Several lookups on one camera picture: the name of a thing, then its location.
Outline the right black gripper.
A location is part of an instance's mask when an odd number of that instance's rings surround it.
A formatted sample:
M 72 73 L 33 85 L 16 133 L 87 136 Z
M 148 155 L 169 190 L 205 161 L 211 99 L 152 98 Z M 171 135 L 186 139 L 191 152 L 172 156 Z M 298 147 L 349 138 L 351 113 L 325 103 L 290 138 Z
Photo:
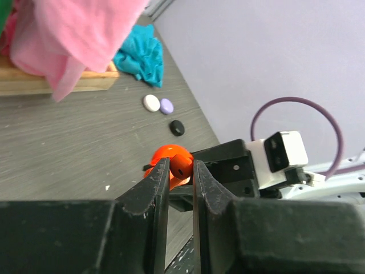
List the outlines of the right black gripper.
M 242 139 L 229 141 L 192 153 L 202 161 L 210 174 L 238 197 L 280 199 L 277 187 L 265 187 L 273 175 L 270 165 L 275 162 L 265 150 L 264 140 L 245 143 Z

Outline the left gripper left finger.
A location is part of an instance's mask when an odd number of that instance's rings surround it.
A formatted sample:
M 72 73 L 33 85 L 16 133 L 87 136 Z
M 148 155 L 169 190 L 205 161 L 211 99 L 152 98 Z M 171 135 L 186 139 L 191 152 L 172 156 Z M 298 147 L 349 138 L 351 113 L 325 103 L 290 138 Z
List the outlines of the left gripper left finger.
M 2 273 L 163 273 L 169 160 L 115 200 L 1 203 Z

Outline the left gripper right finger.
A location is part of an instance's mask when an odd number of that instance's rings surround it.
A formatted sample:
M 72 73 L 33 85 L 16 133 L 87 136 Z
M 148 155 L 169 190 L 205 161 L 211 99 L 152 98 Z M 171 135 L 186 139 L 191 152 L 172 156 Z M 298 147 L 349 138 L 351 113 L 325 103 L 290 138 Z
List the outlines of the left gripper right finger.
M 193 168 L 196 273 L 363 273 L 364 212 L 347 203 L 239 198 Z

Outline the orange earbud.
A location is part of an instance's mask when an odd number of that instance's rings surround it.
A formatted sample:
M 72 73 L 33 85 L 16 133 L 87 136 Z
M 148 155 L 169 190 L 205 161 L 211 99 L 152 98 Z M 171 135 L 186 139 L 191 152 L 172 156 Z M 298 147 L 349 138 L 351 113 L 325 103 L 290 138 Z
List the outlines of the orange earbud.
M 185 180 L 193 173 L 193 159 L 181 154 L 170 160 L 170 171 L 179 180 Z

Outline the white earbud charging case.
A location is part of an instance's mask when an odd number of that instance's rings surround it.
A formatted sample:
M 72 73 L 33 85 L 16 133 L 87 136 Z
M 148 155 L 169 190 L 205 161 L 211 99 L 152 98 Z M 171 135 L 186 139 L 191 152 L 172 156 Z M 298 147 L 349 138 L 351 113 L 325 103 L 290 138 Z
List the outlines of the white earbud charging case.
M 156 112 L 160 109 L 160 101 L 156 96 L 148 94 L 143 98 L 143 106 L 150 112 Z

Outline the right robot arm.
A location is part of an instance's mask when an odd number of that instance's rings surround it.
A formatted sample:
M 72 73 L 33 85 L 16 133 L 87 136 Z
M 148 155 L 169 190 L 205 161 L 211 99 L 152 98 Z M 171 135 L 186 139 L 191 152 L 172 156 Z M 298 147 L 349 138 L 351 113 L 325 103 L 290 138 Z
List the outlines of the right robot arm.
M 321 166 L 272 173 L 264 141 L 237 139 L 193 152 L 213 178 L 232 194 L 245 198 L 320 200 L 364 205 L 364 152 L 346 159 L 331 178 Z

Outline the black earbud charging case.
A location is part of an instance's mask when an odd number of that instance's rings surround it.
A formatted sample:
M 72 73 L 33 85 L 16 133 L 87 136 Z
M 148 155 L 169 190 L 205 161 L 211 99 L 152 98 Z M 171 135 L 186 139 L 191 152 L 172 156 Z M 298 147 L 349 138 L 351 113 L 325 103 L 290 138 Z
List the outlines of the black earbud charging case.
M 169 124 L 169 129 L 174 136 L 182 136 L 185 134 L 185 127 L 179 120 L 173 120 Z

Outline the teal crumpled shirt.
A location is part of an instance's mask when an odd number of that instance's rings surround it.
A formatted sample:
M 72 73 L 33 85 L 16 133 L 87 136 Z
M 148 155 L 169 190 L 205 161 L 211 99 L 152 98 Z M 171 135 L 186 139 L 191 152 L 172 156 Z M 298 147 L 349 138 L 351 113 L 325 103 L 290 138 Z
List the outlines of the teal crumpled shirt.
M 113 62 L 119 71 L 131 74 L 136 80 L 161 88 L 164 77 L 164 50 L 154 35 L 152 24 L 134 25 Z

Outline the wooden clothes rack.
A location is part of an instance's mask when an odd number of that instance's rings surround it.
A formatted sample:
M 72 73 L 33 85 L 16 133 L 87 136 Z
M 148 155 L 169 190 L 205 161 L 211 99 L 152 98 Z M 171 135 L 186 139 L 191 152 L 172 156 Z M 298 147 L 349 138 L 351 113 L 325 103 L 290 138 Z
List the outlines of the wooden clothes rack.
M 103 73 L 84 71 L 77 73 L 76 79 L 71 74 L 66 74 L 53 84 L 48 79 L 27 74 L 13 65 L 9 57 L 1 56 L 1 96 L 50 94 L 55 87 L 57 91 L 73 92 L 103 91 L 113 86 L 119 78 L 119 72 L 111 62 Z

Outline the pink shirt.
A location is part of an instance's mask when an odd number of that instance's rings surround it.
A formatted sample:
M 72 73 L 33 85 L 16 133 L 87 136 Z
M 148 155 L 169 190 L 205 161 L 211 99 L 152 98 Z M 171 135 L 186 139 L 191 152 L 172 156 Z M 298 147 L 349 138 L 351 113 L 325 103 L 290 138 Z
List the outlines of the pink shirt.
M 106 71 L 147 1 L 13 1 L 1 50 L 25 73 L 50 84 L 60 77 Z M 52 89 L 55 101 L 72 92 Z

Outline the green shirt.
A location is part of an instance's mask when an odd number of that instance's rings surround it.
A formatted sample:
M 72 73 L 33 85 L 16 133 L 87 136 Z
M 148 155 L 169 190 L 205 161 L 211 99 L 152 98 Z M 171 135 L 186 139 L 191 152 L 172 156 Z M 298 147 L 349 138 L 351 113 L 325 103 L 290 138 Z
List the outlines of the green shirt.
M 0 0 L 0 34 L 3 32 L 6 20 L 13 10 L 13 0 Z

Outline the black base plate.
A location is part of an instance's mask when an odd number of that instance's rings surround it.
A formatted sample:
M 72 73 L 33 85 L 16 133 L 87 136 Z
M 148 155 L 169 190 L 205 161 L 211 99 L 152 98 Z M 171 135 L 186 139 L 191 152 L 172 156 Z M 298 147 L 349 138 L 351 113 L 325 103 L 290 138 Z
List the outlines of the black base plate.
M 172 262 L 167 266 L 165 274 L 194 273 L 194 242 L 193 236 L 183 246 Z

